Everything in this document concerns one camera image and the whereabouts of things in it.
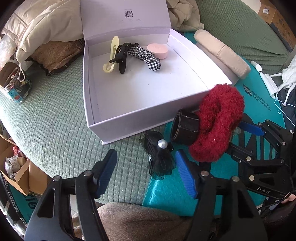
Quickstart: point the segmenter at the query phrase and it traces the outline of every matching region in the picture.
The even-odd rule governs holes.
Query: gingham scrunchie
[[[153,53],[142,47],[134,45],[129,48],[128,54],[143,60],[150,70],[158,71],[161,67],[160,59],[156,58]]]

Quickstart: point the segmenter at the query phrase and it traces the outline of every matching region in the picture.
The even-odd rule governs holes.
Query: black cable
[[[257,208],[257,211],[259,211],[259,210],[261,210],[263,208],[266,208],[266,207],[271,207],[273,205],[277,205],[277,204],[281,203],[282,201],[286,200],[291,194],[292,194],[292,192],[289,192],[284,198],[282,198],[281,200],[276,201],[276,202],[274,202],[272,204],[269,204],[269,205],[266,205],[266,206],[262,205],[262,207]]]

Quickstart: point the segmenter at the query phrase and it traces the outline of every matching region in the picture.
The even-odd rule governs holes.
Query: pink round container
[[[164,44],[149,44],[147,50],[159,59],[164,59],[168,55],[168,48]]]

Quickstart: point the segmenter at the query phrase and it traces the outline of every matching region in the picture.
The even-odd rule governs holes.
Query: red fluffy hair tie
[[[217,161],[227,150],[243,112],[244,98],[236,88],[224,84],[210,90],[196,112],[200,130],[197,140],[189,147],[192,157],[200,162]]]

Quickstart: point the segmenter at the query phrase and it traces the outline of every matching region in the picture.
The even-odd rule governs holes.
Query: white box
[[[216,84],[231,84],[205,53],[170,28],[165,0],[81,0],[81,17],[86,122],[103,144],[172,121],[179,109],[196,110]],[[128,56],[124,74],[118,65],[105,73],[115,35],[120,44],[166,44],[161,69],[152,71]]]

